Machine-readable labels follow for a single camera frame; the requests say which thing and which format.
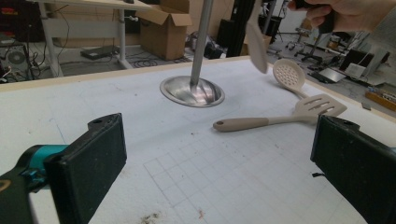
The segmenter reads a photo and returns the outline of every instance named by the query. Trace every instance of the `sleeve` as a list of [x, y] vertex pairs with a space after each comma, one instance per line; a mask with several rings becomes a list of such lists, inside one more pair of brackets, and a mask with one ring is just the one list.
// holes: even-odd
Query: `sleeve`
[[396, 69], [396, 7], [370, 34], [369, 41], [390, 52], [389, 63]]

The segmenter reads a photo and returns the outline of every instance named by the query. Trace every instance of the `desk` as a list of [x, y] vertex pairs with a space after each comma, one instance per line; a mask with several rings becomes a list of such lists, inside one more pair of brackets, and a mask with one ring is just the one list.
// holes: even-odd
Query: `desk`
[[[248, 57], [206, 61], [202, 78], [220, 85], [222, 104], [178, 105], [161, 82], [188, 76], [191, 63], [0, 86], [0, 174], [37, 144], [70, 144], [87, 122], [121, 112], [128, 161], [91, 223], [365, 223], [309, 160], [315, 127], [302, 123], [218, 133], [212, 123], [290, 115], [299, 100]], [[308, 95], [323, 93], [307, 81]], [[329, 92], [340, 117], [396, 146], [396, 122]], [[31, 195], [40, 223], [57, 223], [50, 192]]]
[[[32, 0], [38, 2], [43, 29], [49, 48], [49, 67], [55, 77], [63, 77], [58, 56], [54, 52], [53, 37], [79, 37], [79, 38], [120, 38], [120, 57], [119, 62], [125, 68], [132, 66], [125, 60], [125, 20], [124, 10], [148, 10], [149, 5], [134, 0], [134, 4], [124, 3], [122, 0]], [[48, 18], [45, 3], [65, 4], [81, 7], [108, 7], [119, 10], [118, 21], [73, 21], [63, 19]]]

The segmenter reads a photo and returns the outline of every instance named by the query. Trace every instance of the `hand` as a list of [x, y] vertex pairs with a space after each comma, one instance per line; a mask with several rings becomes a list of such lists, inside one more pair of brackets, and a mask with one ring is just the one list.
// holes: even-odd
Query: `hand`
[[[334, 31], [367, 31], [372, 32], [382, 19], [396, 7], [396, 0], [305, 0], [312, 5], [327, 5], [312, 7], [307, 10], [306, 17], [311, 25], [318, 27], [324, 22], [324, 16], [332, 9], [336, 12]], [[288, 8], [296, 10], [294, 1]]]

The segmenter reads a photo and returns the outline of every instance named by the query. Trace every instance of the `gray floor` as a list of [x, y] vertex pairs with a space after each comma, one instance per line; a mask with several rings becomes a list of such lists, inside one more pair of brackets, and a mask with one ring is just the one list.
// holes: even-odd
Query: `gray floor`
[[[344, 78], [337, 83], [328, 84], [319, 82], [317, 79], [309, 76], [309, 74], [312, 73], [312, 70], [308, 69], [308, 66], [315, 65], [316, 61], [306, 60], [302, 62], [301, 59], [303, 58], [303, 56], [299, 55], [297, 57], [294, 57], [295, 52], [301, 49], [300, 47], [296, 47], [293, 50], [285, 48], [285, 46], [290, 41], [295, 41], [297, 40], [297, 38], [297, 35], [278, 35], [276, 37], [276, 41], [271, 45], [271, 49], [280, 49], [280, 52], [275, 53], [274, 51], [269, 50], [269, 63], [274, 63], [279, 58], [294, 60], [304, 69], [306, 79], [318, 83], [319, 85], [332, 91], [337, 91], [351, 99], [354, 99], [357, 102], [366, 103], [370, 105], [371, 108], [382, 111], [396, 118], [396, 112], [391, 111], [381, 105], [378, 105], [377, 103], [364, 97], [364, 93], [367, 91], [367, 85], [365, 85], [364, 83], [357, 82], [349, 78]], [[43, 59], [42, 55], [44, 47], [44, 43], [34, 43], [30, 45], [31, 55], [33, 55], [35, 52], [38, 55], [35, 59], [37, 63], [41, 63]], [[116, 57], [107, 57], [92, 61], [80, 56], [80, 52], [84, 49], [55, 48], [55, 50], [59, 61], [61, 62], [61, 67], [65, 77], [122, 69], [122, 67], [120, 67], [120, 65], [118, 64]], [[310, 47], [305, 47], [305, 52], [309, 52], [310, 50]], [[329, 61], [332, 57], [335, 56], [335, 54], [331, 52], [325, 52], [322, 49], [315, 50], [314, 54], [322, 57], [324, 61]], [[126, 55], [126, 59], [132, 65], [132, 67], [157, 66], [169, 63], [184, 63], [190, 62], [193, 59], [193, 52], [187, 49], [184, 58], [173, 61], [164, 61], [154, 55], [143, 51], [139, 46], [127, 47]], [[394, 74], [393, 72], [394, 71], [390, 69], [385, 69], [384, 71], [384, 73], [388, 75], [389, 73], [392, 73], [390, 74], [390, 78], [396, 78], [396, 74]], [[37, 79], [53, 78], [52, 73], [44, 64], [40, 66], [40, 71], [35, 70], [35, 75]]]

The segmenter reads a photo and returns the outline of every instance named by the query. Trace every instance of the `slotted spoon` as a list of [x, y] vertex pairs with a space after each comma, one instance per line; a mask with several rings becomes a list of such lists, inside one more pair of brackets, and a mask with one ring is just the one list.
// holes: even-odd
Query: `slotted spoon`
[[300, 100], [290, 117], [223, 119], [215, 122], [213, 128], [219, 132], [236, 132], [278, 123], [316, 122], [318, 121], [318, 115], [336, 117], [346, 110], [347, 107], [345, 105], [339, 103], [331, 96], [320, 94]]
[[302, 87], [305, 83], [305, 74], [297, 63], [288, 59], [277, 60], [274, 63], [273, 73], [276, 81], [283, 88], [303, 98], [308, 97], [308, 95], [302, 91]]
[[262, 41], [262, 32], [259, 28], [259, 16], [262, 6], [262, 0], [256, 0], [254, 3], [253, 10], [247, 21], [247, 48], [250, 60], [254, 66], [259, 69], [262, 73], [267, 73], [267, 49], [265, 48], [264, 42]]

